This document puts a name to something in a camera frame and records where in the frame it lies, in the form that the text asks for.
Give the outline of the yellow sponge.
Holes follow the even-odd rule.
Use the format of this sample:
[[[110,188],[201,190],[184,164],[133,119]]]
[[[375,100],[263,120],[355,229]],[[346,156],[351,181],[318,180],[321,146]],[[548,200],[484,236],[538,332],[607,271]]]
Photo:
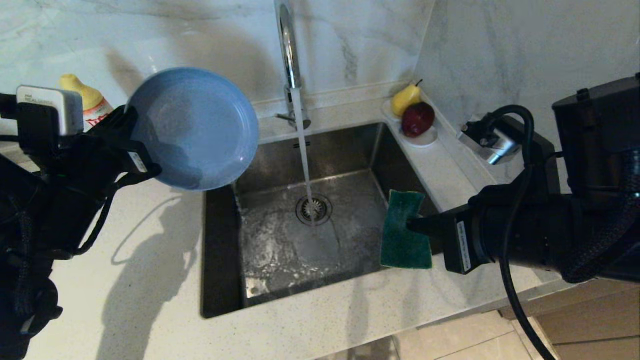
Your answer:
[[[430,270],[430,238],[409,230],[408,221],[419,218],[425,194],[391,189],[382,228],[380,265],[385,268]]]

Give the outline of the white orange dish soap bottle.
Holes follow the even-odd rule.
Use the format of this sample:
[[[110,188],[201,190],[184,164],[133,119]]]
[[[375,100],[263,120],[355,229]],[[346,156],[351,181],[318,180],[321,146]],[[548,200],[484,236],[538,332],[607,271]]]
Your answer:
[[[77,92],[81,95],[85,132],[89,132],[114,111],[114,107],[110,105],[98,89],[84,84],[75,74],[65,73],[61,75],[59,84],[64,91]]]

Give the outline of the blue-grey plate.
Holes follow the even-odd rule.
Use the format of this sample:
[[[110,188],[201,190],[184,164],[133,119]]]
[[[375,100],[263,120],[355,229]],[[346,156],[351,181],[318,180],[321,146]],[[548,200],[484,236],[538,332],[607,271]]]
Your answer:
[[[258,116],[240,88],[214,71],[176,67],[148,77],[126,109],[132,134],[162,171],[157,180],[205,192],[234,183],[258,150]]]

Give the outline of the chrome faucet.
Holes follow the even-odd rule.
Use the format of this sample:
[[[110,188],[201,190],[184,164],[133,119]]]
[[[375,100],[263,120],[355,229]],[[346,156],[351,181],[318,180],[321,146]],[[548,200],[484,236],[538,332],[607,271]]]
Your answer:
[[[282,62],[285,69],[284,94],[287,108],[287,114],[277,114],[277,117],[288,121],[288,123],[295,128],[297,127],[297,119],[295,116],[292,91],[301,91],[303,83],[298,59],[294,13],[291,9],[290,0],[274,0],[274,8]]]

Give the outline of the stainless steel sink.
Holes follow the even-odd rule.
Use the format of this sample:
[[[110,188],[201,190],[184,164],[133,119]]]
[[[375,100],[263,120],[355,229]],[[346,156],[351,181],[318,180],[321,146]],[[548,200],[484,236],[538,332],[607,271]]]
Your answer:
[[[389,192],[426,193],[416,167],[382,122],[306,140],[313,195],[327,223],[295,215],[306,195],[297,139],[260,145],[236,182],[205,194],[201,316],[212,319],[381,271]]]

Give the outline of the round metal sink drain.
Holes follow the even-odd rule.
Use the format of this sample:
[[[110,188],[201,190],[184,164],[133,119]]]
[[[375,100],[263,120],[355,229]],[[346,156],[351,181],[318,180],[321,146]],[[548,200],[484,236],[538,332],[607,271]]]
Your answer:
[[[327,223],[333,214],[333,205],[323,194],[313,194],[311,199],[303,196],[295,205],[295,216],[307,226],[320,226]]]

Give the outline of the small white dish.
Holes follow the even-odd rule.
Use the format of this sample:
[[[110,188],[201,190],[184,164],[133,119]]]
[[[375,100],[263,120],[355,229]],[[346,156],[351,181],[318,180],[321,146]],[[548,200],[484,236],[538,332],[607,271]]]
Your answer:
[[[392,123],[392,127],[403,144],[413,148],[425,149],[437,141],[438,130],[435,125],[418,137],[405,136],[402,131],[402,119],[393,113],[390,99],[387,99],[382,103],[381,111],[382,114],[384,114],[384,116],[386,116],[386,118]]]

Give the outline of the dark red apple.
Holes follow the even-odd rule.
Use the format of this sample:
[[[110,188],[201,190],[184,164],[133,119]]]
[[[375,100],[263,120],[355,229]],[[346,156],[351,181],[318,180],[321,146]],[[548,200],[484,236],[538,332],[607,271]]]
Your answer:
[[[419,102],[405,110],[401,119],[401,131],[406,137],[416,138],[430,130],[434,123],[434,108],[426,102]]]

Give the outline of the yellow pear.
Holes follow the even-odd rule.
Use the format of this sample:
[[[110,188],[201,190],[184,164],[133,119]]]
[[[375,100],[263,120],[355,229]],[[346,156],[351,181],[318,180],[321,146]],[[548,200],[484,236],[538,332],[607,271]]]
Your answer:
[[[423,80],[419,80],[416,83],[410,83],[406,88],[397,92],[390,100],[391,112],[394,116],[402,118],[406,110],[415,104],[420,103],[421,89],[419,85]]]

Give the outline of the running water stream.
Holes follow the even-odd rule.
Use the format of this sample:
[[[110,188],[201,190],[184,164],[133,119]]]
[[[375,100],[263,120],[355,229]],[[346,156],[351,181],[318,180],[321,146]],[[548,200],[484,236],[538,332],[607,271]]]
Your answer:
[[[290,91],[292,98],[292,107],[294,109],[295,116],[295,127],[297,130],[298,141],[300,145],[301,152],[301,160],[302,160],[302,171],[305,180],[305,189],[306,189],[306,198],[307,205],[309,206],[309,217],[312,227],[316,227],[316,221],[314,219],[314,202],[313,202],[313,192],[311,189],[311,179],[310,179],[310,171],[309,171],[309,163],[307,157],[307,146],[306,146],[306,133],[304,127],[304,109],[302,105],[302,96],[301,89],[293,88]]]

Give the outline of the wooden cabinet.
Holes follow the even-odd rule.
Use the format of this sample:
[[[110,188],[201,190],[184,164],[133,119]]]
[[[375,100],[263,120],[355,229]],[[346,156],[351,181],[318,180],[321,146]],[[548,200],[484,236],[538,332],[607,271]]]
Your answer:
[[[522,301],[562,360],[640,360],[640,284],[596,279]]]

